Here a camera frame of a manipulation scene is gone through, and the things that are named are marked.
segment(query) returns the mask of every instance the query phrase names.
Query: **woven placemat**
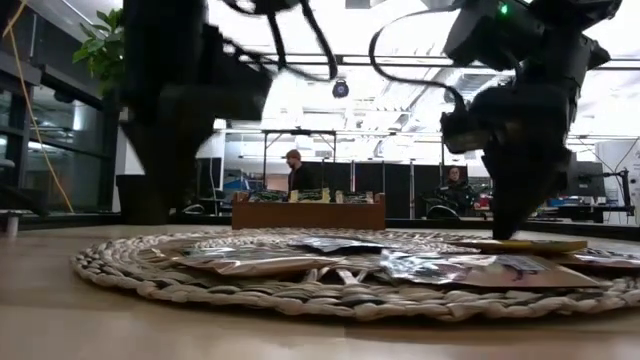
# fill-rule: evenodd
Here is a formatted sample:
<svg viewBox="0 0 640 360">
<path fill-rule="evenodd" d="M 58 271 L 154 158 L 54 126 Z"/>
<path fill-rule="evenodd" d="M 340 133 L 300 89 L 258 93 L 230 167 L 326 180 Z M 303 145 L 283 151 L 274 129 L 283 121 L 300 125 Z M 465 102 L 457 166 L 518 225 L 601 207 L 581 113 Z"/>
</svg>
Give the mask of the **woven placemat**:
<svg viewBox="0 0 640 360">
<path fill-rule="evenodd" d="M 371 256 L 350 256 L 347 262 L 309 271 L 292 282 L 216 277 L 151 261 L 145 255 L 148 249 L 170 241 L 204 247 L 286 246 L 303 235 L 358 236 L 406 251 L 441 253 L 473 251 L 445 244 L 443 240 L 483 238 L 438 232 L 344 229 L 218 230 L 113 240 L 78 253 L 71 259 L 71 266 L 83 279 L 104 287 L 135 290 L 148 299 L 242 305 L 273 309 L 286 315 L 339 316 L 362 321 L 415 315 L 448 322 L 476 315 L 536 318 L 552 313 L 593 314 L 640 305 L 640 283 L 636 277 L 598 278 L 600 289 L 488 292 L 477 288 L 453 290 L 378 282 L 379 278 L 374 276 L 377 261 Z"/>
</svg>

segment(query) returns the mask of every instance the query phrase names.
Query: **security camera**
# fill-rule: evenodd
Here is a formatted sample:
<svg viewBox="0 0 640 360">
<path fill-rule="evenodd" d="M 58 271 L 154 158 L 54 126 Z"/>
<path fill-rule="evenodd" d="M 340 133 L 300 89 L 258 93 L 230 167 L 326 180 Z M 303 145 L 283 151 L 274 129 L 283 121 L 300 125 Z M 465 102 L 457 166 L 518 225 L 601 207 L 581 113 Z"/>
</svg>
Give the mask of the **security camera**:
<svg viewBox="0 0 640 360">
<path fill-rule="evenodd" d="M 347 81 L 344 79 L 336 80 L 336 83 L 333 85 L 333 97 L 336 99 L 342 99 L 349 96 L 349 85 L 347 85 Z"/>
</svg>

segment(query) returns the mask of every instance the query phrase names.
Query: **person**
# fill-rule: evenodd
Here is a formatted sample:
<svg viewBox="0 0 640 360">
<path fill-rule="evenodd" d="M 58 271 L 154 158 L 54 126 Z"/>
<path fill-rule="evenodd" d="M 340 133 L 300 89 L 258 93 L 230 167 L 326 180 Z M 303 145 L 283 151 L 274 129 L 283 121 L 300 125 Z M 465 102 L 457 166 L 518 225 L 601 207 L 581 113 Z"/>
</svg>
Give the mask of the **person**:
<svg viewBox="0 0 640 360">
<path fill-rule="evenodd" d="M 457 188 L 461 185 L 464 185 L 464 183 L 460 180 L 460 168 L 452 167 L 451 169 L 449 169 L 447 186 L 450 188 Z"/>
<path fill-rule="evenodd" d="M 298 150 L 290 150 L 285 156 L 287 165 L 291 168 L 289 173 L 289 192 L 293 190 L 314 190 L 318 186 L 311 169 L 302 163 L 302 157 Z"/>
<path fill-rule="evenodd" d="M 456 204 L 455 211 L 458 215 L 464 215 L 470 208 L 467 182 L 461 179 L 460 168 L 452 167 L 447 176 L 446 198 Z"/>
</svg>

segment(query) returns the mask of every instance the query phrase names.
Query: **wooden box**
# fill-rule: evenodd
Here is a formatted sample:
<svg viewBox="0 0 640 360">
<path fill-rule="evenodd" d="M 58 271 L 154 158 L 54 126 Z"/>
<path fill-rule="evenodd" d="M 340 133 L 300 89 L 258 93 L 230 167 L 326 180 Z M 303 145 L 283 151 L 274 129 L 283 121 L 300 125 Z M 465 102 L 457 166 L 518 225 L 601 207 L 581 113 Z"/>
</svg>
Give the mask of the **wooden box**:
<svg viewBox="0 0 640 360">
<path fill-rule="evenodd" d="M 249 194 L 237 192 L 231 227 L 384 230 L 384 194 L 376 194 L 373 204 L 321 204 L 249 202 Z"/>
</svg>

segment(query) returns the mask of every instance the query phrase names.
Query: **foil packet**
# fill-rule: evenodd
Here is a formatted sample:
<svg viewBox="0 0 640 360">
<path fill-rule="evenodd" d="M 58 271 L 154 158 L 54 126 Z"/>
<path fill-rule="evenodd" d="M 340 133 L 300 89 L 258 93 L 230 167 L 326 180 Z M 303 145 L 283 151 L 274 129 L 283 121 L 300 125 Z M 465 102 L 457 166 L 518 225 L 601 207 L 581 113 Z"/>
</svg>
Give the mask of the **foil packet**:
<svg viewBox="0 0 640 360">
<path fill-rule="evenodd" d="M 552 258 L 558 264 L 576 268 L 640 270 L 640 256 L 613 251 L 585 249 Z"/>
<path fill-rule="evenodd" d="M 373 204 L 373 192 L 336 191 L 337 204 Z"/>
<path fill-rule="evenodd" d="M 392 280 L 486 288 L 589 288 L 591 278 L 535 256 L 406 254 L 384 250 L 380 261 Z"/>
<path fill-rule="evenodd" d="M 483 253 L 562 254 L 586 249 L 587 241 L 456 239 L 446 243 Z"/>
<path fill-rule="evenodd" d="M 158 252 L 177 264 L 235 277 L 288 275 L 322 269 L 342 261 L 342 258 L 306 254 L 286 247 L 253 245 L 236 248 L 165 248 L 158 249 Z"/>
<path fill-rule="evenodd" d="M 287 200 L 286 191 L 263 190 L 251 193 L 249 202 L 285 202 Z"/>
<path fill-rule="evenodd" d="M 380 254 L 389 246 L 358 237 L 349 236 L 306 236 L 294 240 L 290 245 L 304 247 L 321 253 L 375 253 Z"/>
<path fill-rule="evenodd" d="M 329 203 L 331 191 L 329 189 L 293 190 L 289 195 L 292 203 Z"/>
</svg>

